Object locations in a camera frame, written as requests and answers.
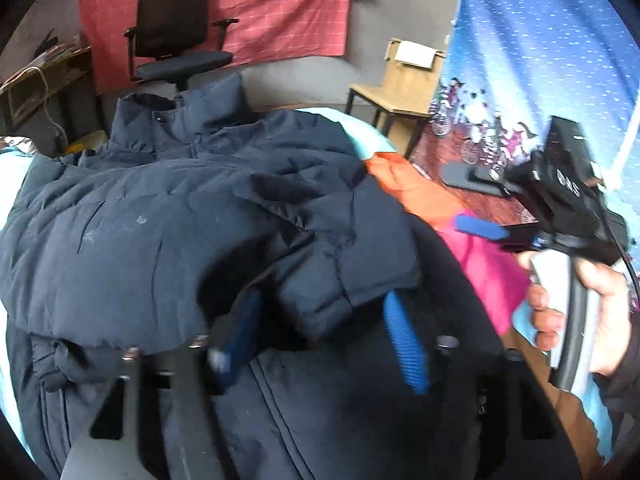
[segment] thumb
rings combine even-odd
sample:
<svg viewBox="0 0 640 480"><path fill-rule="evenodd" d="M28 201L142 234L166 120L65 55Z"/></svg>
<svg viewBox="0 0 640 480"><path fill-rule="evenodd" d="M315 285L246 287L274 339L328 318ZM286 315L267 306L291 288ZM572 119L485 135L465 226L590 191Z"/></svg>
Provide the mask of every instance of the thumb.
<svg viewBox="0 0 640 480"><path fill-rule="evenodd" d="M577 270L584 286L595 290L603 298L615 296L626 298L628 289L624 274L620 274L604 264L594 264L583 259L578 261Z"/></svg>

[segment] white wall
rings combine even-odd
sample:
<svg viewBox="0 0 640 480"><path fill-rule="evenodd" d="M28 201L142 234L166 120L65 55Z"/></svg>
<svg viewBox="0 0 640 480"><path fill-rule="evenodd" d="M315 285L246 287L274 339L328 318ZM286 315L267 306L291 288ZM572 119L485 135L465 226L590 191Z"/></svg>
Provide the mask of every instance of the white wall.
<svg viewBox="0 0 640 480"><path fill-rule="evenodd" d="M307 57L245 66L245 88L254 105L344 102L350 82L379 83L391 37L445 47L458 0L355 0L351 3L348 46L342 58ZM24 66L46 33L69 40L79 32L78 0L37 0L0 57L0 76ZM215 77L194 78L197 85ZM171 95L169 85L145 90Z"/></svg>

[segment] jacket sleeve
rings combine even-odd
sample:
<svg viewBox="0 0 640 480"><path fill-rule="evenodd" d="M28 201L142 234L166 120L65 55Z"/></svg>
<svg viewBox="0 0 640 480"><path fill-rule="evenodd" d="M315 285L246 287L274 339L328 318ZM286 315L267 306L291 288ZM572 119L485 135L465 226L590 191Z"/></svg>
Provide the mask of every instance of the jacket sleeve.
<svg viewBox="0 0 640 480"><path fill-rule="evenodd" d="M610 410L640 416L640 312L631 315L631 341L610 378L599 378L602 401Z"/></svg>

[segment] person's right hand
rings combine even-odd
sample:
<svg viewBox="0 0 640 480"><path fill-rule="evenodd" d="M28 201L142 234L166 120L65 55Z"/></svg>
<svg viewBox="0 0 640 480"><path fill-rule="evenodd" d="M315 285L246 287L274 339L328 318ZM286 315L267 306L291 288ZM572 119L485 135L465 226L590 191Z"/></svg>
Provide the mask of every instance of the person's right hand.
<svg viewBox="0 0 640 480"><path fill-rule="evenodd" d="M531 270L530 258L535 253L518 255L518 262ZM602 296L600 324L593 346L590 371L610 376L622 361L631 339L629 302L626 278L604 264L587 260L578 262L578 275L584 286ZM548 307L548 293L537 283L527 290L527 301L533 309L531 322L538 330L536 345L549 351L559 342L558 330L566 320L564 315Z"/></svg>

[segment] office chair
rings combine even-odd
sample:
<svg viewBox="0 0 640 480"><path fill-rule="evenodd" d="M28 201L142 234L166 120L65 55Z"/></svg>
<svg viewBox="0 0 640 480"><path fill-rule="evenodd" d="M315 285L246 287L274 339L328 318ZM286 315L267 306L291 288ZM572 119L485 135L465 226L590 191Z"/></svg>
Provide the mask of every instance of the office chair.
<svg viewBox="0 0 640 480"><path fill-rule="evenodd" d="M129 42L129 76L132 81L167 81L178 92L185 91L193 75L228 65L233 54L225 52L226 28L239 20L218 20L218 50L190 52L207 39L207 0L138 0L136 26L124 36ZM134 57L156 60L134 70Z"/></svg>

